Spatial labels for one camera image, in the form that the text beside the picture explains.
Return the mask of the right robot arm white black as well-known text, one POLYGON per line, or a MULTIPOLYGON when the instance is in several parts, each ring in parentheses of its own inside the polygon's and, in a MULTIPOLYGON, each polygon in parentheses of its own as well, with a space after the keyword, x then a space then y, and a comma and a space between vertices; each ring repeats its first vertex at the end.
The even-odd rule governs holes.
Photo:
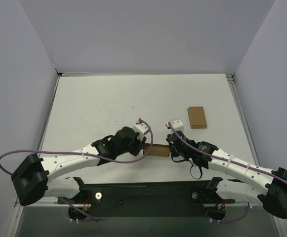
POLYGON ((208 142, 186 138, 181 132, 167 135, 172 160, 181 157, 192 167, 214 170, 234 178, 213 182, 213 192, 221 199, 262 205, 264 210, 281 219, 287 218, 287 170, 272 170, 245 162, 208 142))

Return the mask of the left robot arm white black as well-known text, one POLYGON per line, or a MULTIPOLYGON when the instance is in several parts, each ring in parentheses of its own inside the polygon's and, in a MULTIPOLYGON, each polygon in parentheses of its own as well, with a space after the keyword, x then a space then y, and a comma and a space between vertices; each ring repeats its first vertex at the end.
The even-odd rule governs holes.
POLYGON ((82 168, 118 162, 117 157, 126 153, 137 156, 148 133, 148 126, 141 123, 132 128, 125 126, 115 135, 106 136, 72 153, 40 158, 32 152, 11 176, 20 204, 31 205, 43 197, 64 197, 75 203, 83 202, 86 190, 79 181, 67 177, 54 183, 54 179, 82 168))

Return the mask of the small folded cardboard box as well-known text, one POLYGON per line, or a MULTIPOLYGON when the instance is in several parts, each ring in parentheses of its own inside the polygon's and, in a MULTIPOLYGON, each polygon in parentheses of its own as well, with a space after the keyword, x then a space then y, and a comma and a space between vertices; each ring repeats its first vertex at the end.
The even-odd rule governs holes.
POLYGON ((190 127, 192 129, 207 128, 205 111, 203 107, 189 107, 187 109, 190 127))

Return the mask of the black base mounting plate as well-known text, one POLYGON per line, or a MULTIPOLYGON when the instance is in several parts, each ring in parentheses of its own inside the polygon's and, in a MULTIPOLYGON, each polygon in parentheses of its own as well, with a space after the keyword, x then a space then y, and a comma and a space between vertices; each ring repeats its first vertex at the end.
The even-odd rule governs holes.
POLYGON ((226 204, 234 198, 220 197, 210 181, 175 181, 120 184, 85 184, 78 178, 79 193, 61 197, 58 204, 70 203, 72 219, 85 219, 83 213, 103 220, 105 217, 203 217, 224 218, 226 204))

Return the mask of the aluminium frame rail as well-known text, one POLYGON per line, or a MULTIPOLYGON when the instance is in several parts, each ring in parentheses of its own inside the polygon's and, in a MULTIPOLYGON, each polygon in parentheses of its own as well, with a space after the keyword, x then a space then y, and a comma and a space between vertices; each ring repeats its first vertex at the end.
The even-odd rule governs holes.
POLYGON ((234 81, 234 74, 226 74, 226 78, 227 78, 231 93, 233 95, 233 98, 234 98, 234 101, 235 101, 235 104, 236 104, 236 107, 237 107, 237 110, 238 110, 238 113, 240 116, 240 120, 242 122, 242 126, 244 128, 246 138, 247 138, 247 141, 248 141, 248 144, 249 144, 252 156, 253 156, 253 159, 254 159, 256 164, 259 164, 259 160, 258 160, 258 156, 256 153, 256 149, 255 149, 253 140, 252 140, 252 136, 251 136, 251 133, 250 133, 250 130, 249 130, 246 118, 245 118, 245 114, 244 114, 244 111, 242 109, 240 99, 239 99, 239 96, 238 96, 238 93, 236 90, 235 81, 234 81))

